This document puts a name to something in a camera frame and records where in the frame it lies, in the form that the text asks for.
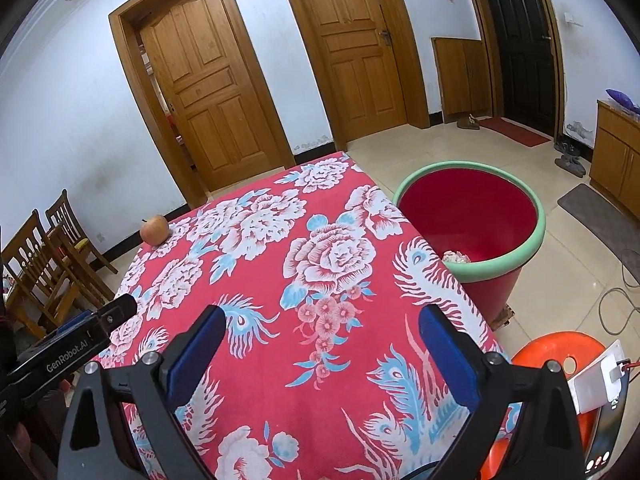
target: red doormat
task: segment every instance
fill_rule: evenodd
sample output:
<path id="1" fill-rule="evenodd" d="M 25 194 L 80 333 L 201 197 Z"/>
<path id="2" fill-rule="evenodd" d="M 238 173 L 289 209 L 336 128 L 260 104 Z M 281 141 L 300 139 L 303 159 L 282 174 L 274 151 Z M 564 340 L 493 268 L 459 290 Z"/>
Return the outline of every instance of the red doormat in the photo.
<path id="1" fill-rule="evenodd" d="M 498 132 L 499 134 L 503 134 L 505 137 L 509 137 L 511 140 L 515 140 L 516 142 L 524 144 L 529 148 L 533 148 L 534 146 L 543 144 L 544 142 L 549 142 L 551 140 L 539 134 L 535 134 L 531 130 L 527 130 L 522 126 L 516 126 L 516 124 L 505 121 L 500 117 L 489 117 L 488 119 L 479 121 L 479 123 L 480 126 L 489 128 L 490 130 Z"/>

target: white wall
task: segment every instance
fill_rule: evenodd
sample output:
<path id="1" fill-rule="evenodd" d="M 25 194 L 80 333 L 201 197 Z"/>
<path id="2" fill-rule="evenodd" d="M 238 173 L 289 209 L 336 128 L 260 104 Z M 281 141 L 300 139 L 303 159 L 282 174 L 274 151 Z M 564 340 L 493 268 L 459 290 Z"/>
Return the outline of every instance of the white wall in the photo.
<path id="1" fill-rule="evenodd" d="M 431 38 L 479 40 L 480 31 L 471 0 L 404 0 L 414 30 L 427 91 L 429 112 L 442 110 L 438 72 Z"/>
<path id="2" fill-rule="evenodd" d="M 607 88 L 640 102 L 640 56 L 604 0 L 551 1 L 564 63 L 564 132 L 593 147 L 596 100 L 609 99 Z M 567 23 L 565 13 L 576 23 Z M 583 130 L 575 123 L 580 123 Z M 581 131 L 584 138 L 567 125 Z"/>
<path id="3" fill-rule="evenodd" d="M 106 250 L 140 221 L 184 204 L 143 123 L 108 14 L 127 0 L 49 0 L 0 60 L 0 224 L 4 246 L 66 187 Z M 236 0 L 295 153 L 331 140 L 287 0 Z"/>

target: green rim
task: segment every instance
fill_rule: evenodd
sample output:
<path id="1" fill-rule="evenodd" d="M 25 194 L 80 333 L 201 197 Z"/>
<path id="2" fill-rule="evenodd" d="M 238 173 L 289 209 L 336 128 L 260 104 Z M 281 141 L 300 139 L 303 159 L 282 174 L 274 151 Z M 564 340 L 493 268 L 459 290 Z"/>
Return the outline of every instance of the green rim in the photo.
<path id="1" fill-rule="evenodd" d="M 469 170 L 484 171 L 485 173 L 491 173 L 496 176 L 500 176 L 505 180 L 508 180 L 521 190 L 531 199 L 533 205 L 536 208 L 538 214 L 538 222 L 535 229 L 531 233 L 531 236 L 524 241 L 522 245 L 516 247 L 513 251 L 493 258 L 492 260 L 485 260 L 484 262 L 471 262 L 468 264 L 457 264 L 453 262 L 446 262 L 447 269 L 458 279 L 461 283 L 473 283 L 482 282 L 484 280 L 490 280 L 502 276 L 507 272 L 511 272 L 514 269 L 527 263 L 542 245 L 542 240 L 545 237 L 546 229 L 546 217 L 545 210 L 542 207 L 542 202 L 533 192 L 533 190 L 527 186 L 519 178 L 514 177 L 512 174 L 506 171 L 488 166 L 486 164 L 480 164 L 479 162 L 469 162 L 466 160 L 446 160 L 445 162 L 438 162 L 436 164 L 430 164 L 420 170 L 414 171 L 406 179 L 402 181 L 402 184 L 396 190 L 394 194 L 394 204 L 398 206 L 404 192 L 423 175 L 433 173 L 439 170 L 448 170 L 450 168 L 465 168 Z"/>

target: gray rug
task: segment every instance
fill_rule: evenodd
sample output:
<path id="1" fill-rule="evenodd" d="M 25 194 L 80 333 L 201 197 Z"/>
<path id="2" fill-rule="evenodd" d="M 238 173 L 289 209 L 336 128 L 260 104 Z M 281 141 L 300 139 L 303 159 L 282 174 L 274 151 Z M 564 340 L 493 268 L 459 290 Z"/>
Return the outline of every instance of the gray rug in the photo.
<path id="1" fill-rule="evenodd" d="M 578 184 L 558 205 L 595 234 L 640 283 L 640 228 L 635 222 L 586 184 Z"/>

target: wooden cabinet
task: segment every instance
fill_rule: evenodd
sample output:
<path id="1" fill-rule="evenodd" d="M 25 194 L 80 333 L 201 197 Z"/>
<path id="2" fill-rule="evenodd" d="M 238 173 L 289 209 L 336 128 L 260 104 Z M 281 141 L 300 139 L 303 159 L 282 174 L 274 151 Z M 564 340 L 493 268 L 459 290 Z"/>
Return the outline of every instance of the wooden cabinet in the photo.
<path id="1" fill-rule="evenodd" d="M 589 176 L 640 219 L 640 121 L 601 101 Z"/>
<path id="2" fill-rule="evenodd" d="M 491 93 L 484 43 L 459 38 L 433 38 L 442 113 L 445 121 L 464 114 L 483 114 Z"/>

